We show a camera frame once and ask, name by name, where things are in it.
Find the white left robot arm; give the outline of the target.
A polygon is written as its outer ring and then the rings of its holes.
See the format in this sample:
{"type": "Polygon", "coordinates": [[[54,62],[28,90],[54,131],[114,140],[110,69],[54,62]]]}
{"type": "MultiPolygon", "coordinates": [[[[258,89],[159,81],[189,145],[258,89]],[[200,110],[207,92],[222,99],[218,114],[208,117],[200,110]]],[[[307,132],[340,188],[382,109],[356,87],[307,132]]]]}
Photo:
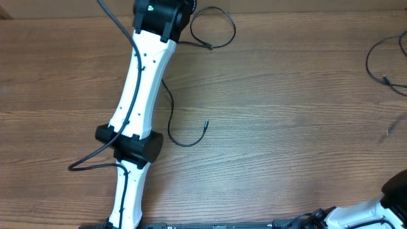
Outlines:
{"type": "Polygon", "coordinates": [[[102,9],[132,45],[132,58],[118,107],[109,123],[97,127],[103,148],[113,148],[117,168],[114,207],[103,228],[138,228],[142,195],[150,165],[158,157],[163,135],[152,129],[152,115],[162,76],[189,24],[196,1],[136,1],[133,32],[107,8],[102,9]]]}

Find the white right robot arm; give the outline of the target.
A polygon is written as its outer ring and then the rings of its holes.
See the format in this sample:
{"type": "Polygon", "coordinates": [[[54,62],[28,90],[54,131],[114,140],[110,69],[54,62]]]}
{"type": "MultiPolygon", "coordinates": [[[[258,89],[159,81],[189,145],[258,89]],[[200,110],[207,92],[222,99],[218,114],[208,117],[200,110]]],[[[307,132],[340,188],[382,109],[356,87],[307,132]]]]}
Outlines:
{"type": "Polygon", "coordinates": [[[406,171],[403,170],[382,186],[382,194],[350,207],[319,209],[304,219],[300,228],[406,229],[406,171]]]}

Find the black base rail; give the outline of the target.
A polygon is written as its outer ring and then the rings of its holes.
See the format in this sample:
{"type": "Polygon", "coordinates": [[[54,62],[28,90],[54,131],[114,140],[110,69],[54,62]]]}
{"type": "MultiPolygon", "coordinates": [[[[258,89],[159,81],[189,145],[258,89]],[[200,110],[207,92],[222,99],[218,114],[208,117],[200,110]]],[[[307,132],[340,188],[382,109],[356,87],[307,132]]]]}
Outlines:
{"type": "Polygon", "coordinates": [[[271,222],[254,223],[141,223],[136,229],[281,229],[299,228],[300,222],[306,217],[296,219],[275,219],[271,222]]]}

